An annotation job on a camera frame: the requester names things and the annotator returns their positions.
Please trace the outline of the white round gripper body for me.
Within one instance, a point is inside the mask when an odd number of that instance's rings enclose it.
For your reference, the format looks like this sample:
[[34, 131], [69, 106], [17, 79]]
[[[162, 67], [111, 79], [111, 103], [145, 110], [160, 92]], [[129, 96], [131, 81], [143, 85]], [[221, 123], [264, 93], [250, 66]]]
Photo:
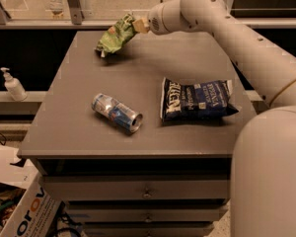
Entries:
[[181, 13], [181, 0], [172, 0], [153, 7], [148, 12], [148, 25], [156, 35], [185, 31], [187, 20]]

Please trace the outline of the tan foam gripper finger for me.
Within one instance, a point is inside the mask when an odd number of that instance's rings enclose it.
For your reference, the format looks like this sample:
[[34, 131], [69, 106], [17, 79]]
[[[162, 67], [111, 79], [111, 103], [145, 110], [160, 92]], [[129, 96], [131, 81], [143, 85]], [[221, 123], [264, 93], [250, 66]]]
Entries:
[[148, 20], [146, 18], [136, 19], [132, 26], [137, 33], [140, 34], [148, 34], [150, 31], [150, 27], [148, 24]]

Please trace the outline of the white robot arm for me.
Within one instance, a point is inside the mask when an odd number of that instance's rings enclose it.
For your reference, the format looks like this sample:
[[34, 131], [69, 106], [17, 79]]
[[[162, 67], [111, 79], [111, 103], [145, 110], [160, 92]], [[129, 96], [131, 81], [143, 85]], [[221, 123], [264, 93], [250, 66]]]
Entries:
[[296, 57], [229, 14], [221, 0], [172, 0], [149, 10], [156, 35], [207, 32], [255, 90], [267, 111], [235, 143], [231, 237], [296, 237]]

